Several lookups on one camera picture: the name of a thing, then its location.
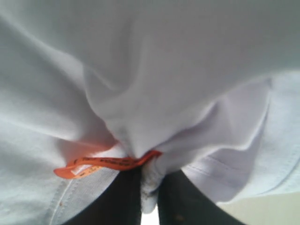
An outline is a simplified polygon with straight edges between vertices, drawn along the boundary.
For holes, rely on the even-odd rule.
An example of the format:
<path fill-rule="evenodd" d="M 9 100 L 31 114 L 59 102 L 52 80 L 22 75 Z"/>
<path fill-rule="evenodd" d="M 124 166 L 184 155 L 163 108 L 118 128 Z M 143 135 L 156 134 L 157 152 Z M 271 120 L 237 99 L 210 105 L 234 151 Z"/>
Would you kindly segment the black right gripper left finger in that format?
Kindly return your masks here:
<path fill-rule="evenodd" d="M 141 168 L 120 172 L 111 185 L 67 225 L 139 225 Z"/>

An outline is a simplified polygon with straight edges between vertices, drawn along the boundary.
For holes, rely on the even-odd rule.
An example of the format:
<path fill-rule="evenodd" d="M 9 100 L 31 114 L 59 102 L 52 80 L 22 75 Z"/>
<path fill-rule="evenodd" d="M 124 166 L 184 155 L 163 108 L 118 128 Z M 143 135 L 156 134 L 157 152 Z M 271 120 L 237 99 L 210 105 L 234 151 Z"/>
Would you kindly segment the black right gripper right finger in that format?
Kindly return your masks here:
<path fill-rule="evenodd" d="M 179 170 L 164 177 L 158 192 L 161 225 L 240 225 L 202 194 Z"/>

